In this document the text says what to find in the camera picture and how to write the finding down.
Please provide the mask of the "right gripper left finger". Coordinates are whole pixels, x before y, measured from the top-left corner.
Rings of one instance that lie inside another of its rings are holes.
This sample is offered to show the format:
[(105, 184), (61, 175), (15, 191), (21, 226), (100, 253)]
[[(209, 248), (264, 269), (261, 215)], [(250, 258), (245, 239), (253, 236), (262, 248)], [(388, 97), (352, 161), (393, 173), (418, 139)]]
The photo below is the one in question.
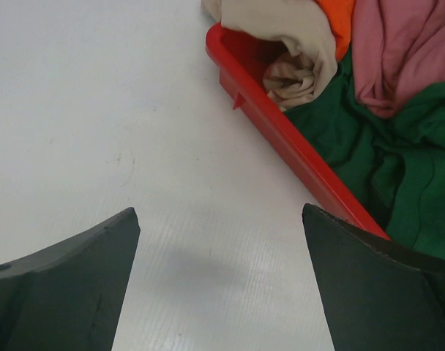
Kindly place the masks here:
[(127, 208), (0, 264), (0, 350), (111, 350), (140, 231)]

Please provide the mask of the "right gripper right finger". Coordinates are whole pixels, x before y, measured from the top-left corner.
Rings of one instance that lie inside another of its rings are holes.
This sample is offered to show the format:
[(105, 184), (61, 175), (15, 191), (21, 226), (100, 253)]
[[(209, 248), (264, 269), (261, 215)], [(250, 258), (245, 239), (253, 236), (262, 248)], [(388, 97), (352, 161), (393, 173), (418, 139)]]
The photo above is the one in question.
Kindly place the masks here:
[(302, 221), (336, 350), (445, 350), (445, 260), (316, 205)]

